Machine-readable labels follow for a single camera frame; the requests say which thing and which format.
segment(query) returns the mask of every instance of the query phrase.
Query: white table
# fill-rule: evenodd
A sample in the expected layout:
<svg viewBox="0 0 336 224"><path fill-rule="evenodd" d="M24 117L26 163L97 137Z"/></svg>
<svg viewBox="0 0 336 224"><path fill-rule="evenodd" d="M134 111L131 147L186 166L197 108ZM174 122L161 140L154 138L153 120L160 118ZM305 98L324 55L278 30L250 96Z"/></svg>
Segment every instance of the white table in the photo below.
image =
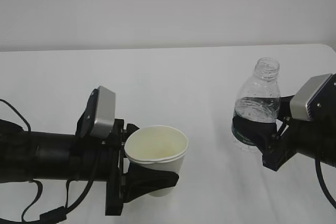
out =
<svg viewBox="0 0 336 224"><path fill-rule="evenodd" d="M336 53L324 45L0 53L0 97L34 131L74 133L92 89L117 93L116 116L139 127L165 124L190 139L180 181L163 198L143 196L124 205L124 217L104 216L105 183L95 183L67 223L334 223L335 210L319 187L312 159L297 154L278 172L259 153L230 142L235 96L258 58L280 62L282 95L312 76L335 73ZM5 105L1 118L22 122ZM336 196L336 169L323 165ZM43 181L42 199L26 219L65 202L63 181ZM71 185L70 201L85 182ZM19 220L35 197L34 184L0 185L0 216Z"/></svg>

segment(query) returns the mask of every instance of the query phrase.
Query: cup rim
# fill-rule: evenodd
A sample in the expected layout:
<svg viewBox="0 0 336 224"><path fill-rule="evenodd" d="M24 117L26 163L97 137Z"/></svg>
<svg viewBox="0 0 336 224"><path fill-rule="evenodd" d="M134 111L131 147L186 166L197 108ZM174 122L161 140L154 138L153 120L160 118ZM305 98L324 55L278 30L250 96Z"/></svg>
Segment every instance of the cup rim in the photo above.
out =
<svg viewBox="0 0 336 224"><path fill-rule="evenodd" d="M181 158L181 157L183 157L185 155L185 153L186 153L186 151L188 149L188 146L189 146L189 139L188 139L188 137L182 131L180 131L177 128L168 126L168 125L151 125L151 126L148 126L148 127L145 127L145 128L141 128L141 129L139 129L137 131L140 131L140 130L143 130L143 129L152 128L152 127L165 127L165 128L170 128L170 129L173 129L175 131L178 131L186 139L186 147L185 147L185 149L183 151L181 151L180 153L178 153L178 154L176 154L174 156L170 156L170 157L163 157L163 158L157 158L157 159L136 159L136 158L130 157L127 154L127 152L126 152L126 146L127 146L127 143L128 143L128 140L127 140L126 143L125 143L125 146L124 146L124 151L125 151L126 157L130 161L134 161L135 163L139 163L139 164L169 163L169 162L175 161L175 160L177 160L177 159L179 159L179 158Z"/></svg>

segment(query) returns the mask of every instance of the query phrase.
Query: bottle neck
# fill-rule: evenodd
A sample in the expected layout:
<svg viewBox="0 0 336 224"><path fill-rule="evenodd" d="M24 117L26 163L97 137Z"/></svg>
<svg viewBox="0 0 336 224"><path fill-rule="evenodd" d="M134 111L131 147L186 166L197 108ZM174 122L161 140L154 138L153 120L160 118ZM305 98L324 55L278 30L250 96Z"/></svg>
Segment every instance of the bottle neck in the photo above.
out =
<svg viewBox="0 0 336 224"><path fill-rule="evenodd" d="M258 60L253 75L262 81L274 82L278 78L280 64L272 58L261 58Z"/></svg>

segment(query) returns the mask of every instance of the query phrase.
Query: paper cup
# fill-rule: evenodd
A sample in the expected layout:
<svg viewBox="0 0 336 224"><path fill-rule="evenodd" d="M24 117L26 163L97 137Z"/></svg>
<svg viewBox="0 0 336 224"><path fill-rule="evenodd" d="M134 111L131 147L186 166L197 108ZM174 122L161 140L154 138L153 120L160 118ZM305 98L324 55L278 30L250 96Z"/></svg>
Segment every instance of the paper cup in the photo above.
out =
<svg viewBox="0 0 336 224"><path fill-rule="evenodd" d="M140 166L179 173L188 148L187 137L169 126L151 126L134 132L125 143L126 157ZM173 187L149 193L161 197Z"/></svg>

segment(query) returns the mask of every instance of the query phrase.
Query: plastic water bottle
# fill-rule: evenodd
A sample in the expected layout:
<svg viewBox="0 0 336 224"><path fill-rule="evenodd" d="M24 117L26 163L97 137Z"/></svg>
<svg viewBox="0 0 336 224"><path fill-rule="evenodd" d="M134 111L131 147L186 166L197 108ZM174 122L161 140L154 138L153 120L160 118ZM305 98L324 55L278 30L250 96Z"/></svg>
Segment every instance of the plastic water bottle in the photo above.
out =
<svg viewBox="0 0 336 224"><path fill-rule="evenodd" d="M258 60L253 75L242 86L235 103L234 116L274 123L280 108L280 90L277 83L280 64L272 58ZM243 150L256 151L257 147L232 126L234 142Z"/></svg>

